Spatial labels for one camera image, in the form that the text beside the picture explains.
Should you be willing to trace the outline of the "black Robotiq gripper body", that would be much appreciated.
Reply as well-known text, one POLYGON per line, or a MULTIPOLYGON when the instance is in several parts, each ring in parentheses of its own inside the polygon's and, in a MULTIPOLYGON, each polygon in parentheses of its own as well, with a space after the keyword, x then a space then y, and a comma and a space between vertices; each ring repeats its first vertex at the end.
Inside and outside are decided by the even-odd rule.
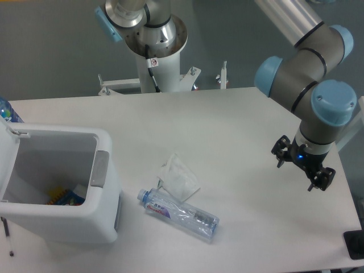
POLYGON ((306 173, 308 178, 321 176, 319 172, 322 172, 323 175, 330 176, 332 174, 332 170, 322 166, 322 163, 328 152, 306 151, 306 148, 307 147, 304 143, 298 144, 297 140, 294 139, 290 151, 292 162, 301 168, 306 173))

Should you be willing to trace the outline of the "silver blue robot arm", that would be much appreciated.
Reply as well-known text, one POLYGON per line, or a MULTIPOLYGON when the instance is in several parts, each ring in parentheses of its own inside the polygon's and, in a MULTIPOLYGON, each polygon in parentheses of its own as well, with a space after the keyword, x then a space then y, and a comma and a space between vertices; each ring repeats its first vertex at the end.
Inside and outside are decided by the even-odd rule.
POLYGON ((353 36, 345 27, 327 25, 306 1, 257 5, 297 50, 289 60, 269 57, 255 74, 255 86, 300 119, 295 137, 281 136, 271 152, 279 165, 293 163, 311 188, 324 191, 336 172, 322 163, 357 104, 350 85, 326 75, 351 53, 353 36))

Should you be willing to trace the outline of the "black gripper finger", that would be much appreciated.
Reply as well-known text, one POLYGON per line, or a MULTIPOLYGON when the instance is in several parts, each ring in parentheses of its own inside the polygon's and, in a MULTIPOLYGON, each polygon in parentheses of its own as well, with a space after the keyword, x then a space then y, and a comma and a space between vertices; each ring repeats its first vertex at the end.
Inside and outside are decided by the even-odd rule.
POLYGON ((329 167, 321 167, 317 172, 308 171, 307 178, 311 182, 308 191, 311 191, 313 188, 320 189, 322 191, 327 190, 327 188, 331 185, 335 174, 336 171, 329 167))
POLYGON ((278 160, 278 168, 280 168, 285 162, 292 162, 291 148, 292 143, 286 135, 281 136, 274 144, 271 153, 275 155, 278 160))

